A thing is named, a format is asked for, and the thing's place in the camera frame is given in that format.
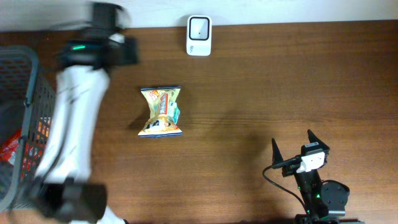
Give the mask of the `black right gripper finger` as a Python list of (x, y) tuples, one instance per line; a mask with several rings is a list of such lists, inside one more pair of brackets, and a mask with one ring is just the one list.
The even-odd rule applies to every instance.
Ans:
[(280, 153), (279, 147), (274, 138), (272, 138), (272, 165), (277, 165), (283, 162), (284, 159)]
[(310, 143), (317, 142), (319, 144), (319, 146), (323, 149), (323, 151), (325, 151), (326, 153), (329, 153), (330, 148), (323, 141), (321, 141), (318, 137), (316, 137), (316, 135), (310, 129), (307, 130), (307, 134), (308, 134), (308, 140), (310, 141)]

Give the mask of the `yellow snack bag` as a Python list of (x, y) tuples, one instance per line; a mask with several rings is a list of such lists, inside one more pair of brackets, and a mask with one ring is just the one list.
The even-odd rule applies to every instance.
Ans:
[(181, 86), (141, 88), (150, 109), (150, 118), (140, 130), (139, 137), (164, 138), (182, 135), (182, 130), (177, 126), (180, 116), (177, 97), (180, 90)]

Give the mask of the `red snack bag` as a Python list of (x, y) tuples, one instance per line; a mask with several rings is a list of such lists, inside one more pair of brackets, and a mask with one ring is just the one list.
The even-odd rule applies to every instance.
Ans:
[(21, 129), (11, 135), (1, 146), (1, 161), (8, 162), (10, 165), (15, 164), (16, 151), (19, 147), (19, 138), (21, 137)]

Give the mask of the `orange small carton box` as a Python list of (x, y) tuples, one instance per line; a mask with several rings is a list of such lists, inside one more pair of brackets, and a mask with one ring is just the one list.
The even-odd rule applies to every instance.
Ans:
[(39, 118), (37, 123), (36, 139), (44, 139), (49, 136), (51, 123), (52, 123), (51, 117)]

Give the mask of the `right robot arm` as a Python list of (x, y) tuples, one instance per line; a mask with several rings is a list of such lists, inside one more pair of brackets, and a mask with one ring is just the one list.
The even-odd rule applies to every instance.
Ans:
[[(263, 178), (300, 202), (305, 213), (297, 214), (294, 223), (361, 223), (358, 219), (344, 219), (349, 187), (335, 180), (320, 178), (318, 169), (327, 164), (330, 147), (311, 130), (307, 134), (309, 143), (301, 147), (300, 154), (286, 160), (276, 140), (272, 139), (272, 164), (262, 171)], [(266, 176), (269, 169), (281, 169), (283, 177), (295, 177), (300, 195), (270, 180)]]

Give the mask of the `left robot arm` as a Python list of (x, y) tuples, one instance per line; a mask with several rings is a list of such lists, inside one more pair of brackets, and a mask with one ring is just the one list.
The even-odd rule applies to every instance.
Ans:
[(124, 8), (91, 3), (86, 32), (57, 57), (57, 92), (49, 138), (23, 195), (45, 218), (61, 223), (123, 223), (104, 184), (90, 182), (91, 146), (111, 70), (138, 62), (137, 43), (123, 35)]

